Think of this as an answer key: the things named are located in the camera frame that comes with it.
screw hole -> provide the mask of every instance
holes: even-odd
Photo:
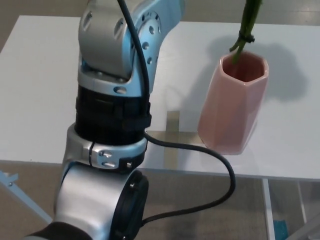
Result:
[[[114,27],[114,31],[113,31],[113,35],[114,36],[118,35],[118,33],[120,32],[120,30],[123,27],[123,25],[124,25],[124,19],[121,18],[121,19],[119,19],[119,21],[116,23],[116,25]]]
[[[154,29],[153,26],[150,26],[150,27],[149,27],[149,31],[150,31],[151,34],[155,34],[155,29]]]
[[[116,86],[113,91],[117,94],[126,94],[127,93],[127,89],[123,86]]]
[[[149,43],[144,42],[144,43],[142,44],[142,48],[143,48],[144,50],[147,50],[147,49],[149,48]]]
[[[92,19],[92,12],[90,11],[86,16],[83,21],[83,30],[86,31],[90,25],[91,19]]]

cable clip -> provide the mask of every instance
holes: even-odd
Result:
[[[249,36],[245,36],[241,31],[239,31],[239,38],[248,44],[253,43],[255,41],[253,35],[250,34]]]

black cable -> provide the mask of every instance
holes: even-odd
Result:
[[[131,37],[133,39],[133,44],[134,47],[136,49],[136,52],[138,54],[138,59],[139,59],[139,64],[141,67],[141,72],[142,72],[142,76],[143,76],[143,84],[144,84],[144,97],[147,101],[146,104],[148,104],[149,102],[149,75],[148,75],[148,70],[147,70],[147,65],[146,65],[146,60],[145,60],[145,56],[143,53],[143,49],[139,40],[139,36],[138,33],[136,31],[136,27],[132,21],[132,18],[130,16],[130,12],[127,8],[127,5],[125,3],[124,0],[117,0],[119,3],[119,6],[121,8],[122,14],[124,16],[124,19],[127,23],[128,26],[128,30],[131,34]],[[191,214],[191,213],[195,213],[195,212],[199,212],[202,210],[206,210],[212,207],[215,207],[217,205],[222,204],[223,202],[225,202],[227,199],[229,199],[231,197],[231,195],[234,193],[235,189],[236,189],[236,177],[235,177],[235,173],[234,170],[232,169],[230,163],[228,162],[228,160],[226,158],[224,158],[222,155],[220,155],[219,153],[210,150],[208,148],[205,147],[201,147],[201,146],[195,146],[195,145],[190,145],[190,144],[181,144],[181,143],[174,143],[174,142],[165,142],[165,141],[160,141],[158,139],[153,138],[152,136],[148,135],[146,132],[144,133],[144,137],[151,143],[155,144],[155,145],[159,145],[162,147],[166,147],[166,148],[176,148],[176,149],[185,149],[185,150],[192,150],[192,151],[198,151],[198,152],[202,152],[202,153],[206,153],[209,154],[215,158],[217,158],[218,160],[220,160],[226,167],[228,173],[229,173],[229,177],[230,177],[230,187],[229,190],[226,192],[226,194],[224,194],[221,198],[219,198],[218,200],[214,200],[210,203],[204,204],[204,205],[200,205],[200,206],[195,206],[195,207],[191,207],[191,208],[187,208],[187,209],[182,209],[182,210],[177,210],[177,211],[170,211],[170,212],[165,212],[165,213],[161,213],[155,216],[151,216],[148,217],[146,219],[144,219],[142,221],[142,226],[144,226],[145,224],[155,221],[155,220],[159,220],[159,219],[164,219],[164,218],[169,218],[169,217],[174,217],[174,216],[180,216],[180,215],[186,215],[186,214]]]
[[[148,109],[148,103],[149,103],[149,92],[150,92],[150,86],[149,86],[149,74],[148,74],[148,69],[146,65],[146,59],[144,52],[141,47],[140,39],[135,27],[135,24],[131,18],[130,12],[128,10],[127,4],[125,0],[117,0],[118,4],[121,8],[124,20],[126,21],[126,24],[128,26],[128,30],[130,32],[130,35],[132,37],[133,45],[135,47],[136,53],[138,55],[139,63],[140,63],[140,68],[141,68],[141,73],[142,73],[142,80],[143,84],[142,86],[142,97],[144,98],[143,101],[143,109],[147,111]]]
[[[236,176],[235,176],[234,170],[232,169],[232,167],[231,167],[230,163],[228,162],[228,160],[225,157],[223,157],[222,155],[220,155],[219,153],[217,153],[215,151],[212,151],[212,150],[210,150],[208,148],[202,147],[202,146],[195,146],[195,145],[190,145],[190,144],[182,144],[182,143],[160,141],[160,140],[155,139],[152,136],[148,135],[147,133],[144,134],[144,137],[149,142],[151,142],[151,143],[153,143],[155,145],[159,145],[159,146],[166,147],[166,148],[176,148],[176,149],[185,149],[185,150],[198,151],[198,152],[202,152],[202,153],[205,153],[205,154],[209,154],[209,155],[219,159],[223,163],[223,165],[225,165],[225,167],[226,167],[226,169],[227,169],[227,171],[229,173],[229,176],[230,176],[230,187],[229,187],[229,190],[226,192],[226,194],[223,195],[218,200],[215,200],[215,201],[212,201],[210,203],[207,203],[207,204],[204,204],[204,205],[200,205],[200,206],[195,206],[195,207],[182,209],[182,210],[178,210],[178,211],[165,212],[165,213],[161,213],[161,214],[158,214],[158,215],[155,215],[155,216],[148,217],[148,218],[146,218],[146,219],[144,219],[142,221],[142,226],[144,226],[145,224],[147,224],[149,222],[158,220],[158,219],[164,219],[164,218],[173,217],[173,216],[192,214],[192,213],[195,213],[195,212],[199,212],[199,211],[202,211],[202,210],[213,208],[213,207],[225,202],[234,193],[234,191],[236,189]]]

silver robot link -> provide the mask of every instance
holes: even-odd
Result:
[[[161,44],[179,23],[184,0],[126,0],[152,93]],[[78,29],[77,117],[67,130],[53,222],[22,240],[132,240],[141,227],[148,180],[141,112],[142,73],[116,0],[91,0]]]

table leg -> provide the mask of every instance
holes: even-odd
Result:
[[[262,189],[263,189],[263,197],[264,197],[265,222],[266,222],[268,240],[276,240],[274,218],[272,216],[269,182],[268,182],[268,179],[266,178],[262,179]]]
[[[18,174],[10,176],[8,173],[0,171],[0,187],[1,185],[4,186],[4,189],[8,190],[16,199],[29,207],[46,223],[51,223],[52,218],[15,184],[17,179]]]
[[[286,240],[305,240],[320,232],[320,214],[308,221],[303,227],[289,236]]]

